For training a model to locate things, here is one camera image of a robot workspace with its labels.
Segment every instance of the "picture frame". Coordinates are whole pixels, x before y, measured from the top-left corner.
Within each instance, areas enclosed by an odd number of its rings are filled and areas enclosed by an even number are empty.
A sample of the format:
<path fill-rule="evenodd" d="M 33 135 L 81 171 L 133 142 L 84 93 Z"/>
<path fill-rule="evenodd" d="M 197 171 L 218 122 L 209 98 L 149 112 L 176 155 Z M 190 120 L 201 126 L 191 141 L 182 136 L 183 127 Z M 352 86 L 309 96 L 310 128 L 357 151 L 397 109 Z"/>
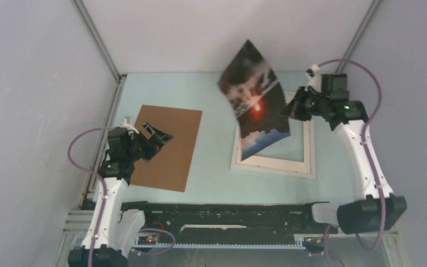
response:
<path fill-rule="evenodd" d="M 286 102 L 289 103 L 295 92 L 284 92 Z M 315 135 L 314 123 L 303 122 L 304 129 L 304 161 L 282 160 L 271 157 L 251 156 L 241 161 L 240 128 L 237 125 L 235 143 L 232 153 L 231 169 L 268 172 L 307 179 L 315 179 Z"/>

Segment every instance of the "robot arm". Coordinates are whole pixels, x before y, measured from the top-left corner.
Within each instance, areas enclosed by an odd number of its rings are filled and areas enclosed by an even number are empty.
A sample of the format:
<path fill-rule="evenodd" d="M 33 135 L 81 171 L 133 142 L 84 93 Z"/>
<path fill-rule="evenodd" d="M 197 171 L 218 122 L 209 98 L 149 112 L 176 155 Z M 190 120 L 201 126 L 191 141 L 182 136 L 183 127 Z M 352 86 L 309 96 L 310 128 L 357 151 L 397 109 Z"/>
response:
<path fill-rule="evenodd" d="M 346 74 L 316 75 L 307 71 L 311 80 L 306 87 L 300 87 L 294 99 L 281 115 L 300 121 L 312 116 L 321 116 L 343 143 L 351 167 L 354 202 L 340 205 L 319 203 L 312 206 L 314 220 L 339 226 L 346 234 L 378 231 L 381 218 L 379 188 L 385 198 L 385 230 L 389 230 L 406 210 L 404 197 L 396 197 L 387 183 L 371 142 L 369 127 L 365 134 L 366 146 L 372 163 L 366 154 L 361 130 L 368 120 L 364 105 L 350 101 Z M 374 180 L 375 167 L 380 185 Z"/>
<path fill-rule="evenodd" d="M 144 159 L 149 162 L 173 136 L 145 122 L 143 127 L 151 134 L 148 139 L 129 120 L 126 117 L 121 127 L 108 132 L 106 159 L 98 170 L 106 184 L 106 192 L 103 192 L 99 181 L 99 193 L 90 228 L 81 247 L 70 251 L 70 267 L 88 266 L 91 247 L 95 266 L 128 266 L 128 253 L 145 224 L 144 213 L 139 210 L 125 211 L 120 219 L 122 199 L 135 170 L 135 161 Z"/>

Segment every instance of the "printed image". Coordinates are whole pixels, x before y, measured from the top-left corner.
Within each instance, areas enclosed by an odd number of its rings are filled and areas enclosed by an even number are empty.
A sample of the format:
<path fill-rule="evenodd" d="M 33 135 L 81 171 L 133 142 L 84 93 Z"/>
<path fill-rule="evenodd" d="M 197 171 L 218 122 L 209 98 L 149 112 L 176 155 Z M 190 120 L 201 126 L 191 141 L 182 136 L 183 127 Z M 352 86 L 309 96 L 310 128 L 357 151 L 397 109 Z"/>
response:
<path fill-rule="evenodd" d="M 284 92 L 271 67 L 248 40 L 223 72 L 218 86 L 240 125 L 241 160 L 290 136 Z"/>

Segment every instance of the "table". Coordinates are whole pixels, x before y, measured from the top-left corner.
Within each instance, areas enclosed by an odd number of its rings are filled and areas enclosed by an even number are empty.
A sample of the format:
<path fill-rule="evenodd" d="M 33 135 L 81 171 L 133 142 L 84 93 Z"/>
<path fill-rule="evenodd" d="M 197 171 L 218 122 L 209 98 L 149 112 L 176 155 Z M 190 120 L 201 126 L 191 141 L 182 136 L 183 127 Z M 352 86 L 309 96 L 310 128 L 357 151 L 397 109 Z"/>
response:
<path fill-rule="evenodd" d="M 124 201 L 187 204 L 299 204 L 352 202 L 352 183 L 345 151 L 328 123 L 314 119 L 316 179 L 231 170 L 236 120 L 218 90 L 220 73 L 129 74 L 114 126 L 125 116 L 136 118 L 141 106 L 202 110 L 185 192 L 130 186 Z M 282 87 L 294 91 L 307 84 L 304 72 L 277 73 Z"/>

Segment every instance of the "cardboard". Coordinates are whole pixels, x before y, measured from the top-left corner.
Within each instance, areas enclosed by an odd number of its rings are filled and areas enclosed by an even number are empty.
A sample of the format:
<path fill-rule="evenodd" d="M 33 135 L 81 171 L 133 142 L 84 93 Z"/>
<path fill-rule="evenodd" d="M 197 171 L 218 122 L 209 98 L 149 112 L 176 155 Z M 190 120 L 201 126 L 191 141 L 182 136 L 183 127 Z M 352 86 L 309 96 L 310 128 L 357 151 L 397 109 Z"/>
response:
<path fill-rule="evenodd" d="M 199 110 L 143 105 L 135 122 L 140 133 L 150 137 L 142 127 L 149 122 L 174 138 L 150 162 L 135 162 L 130 184 L 184 192 L 201 117 Z"/>

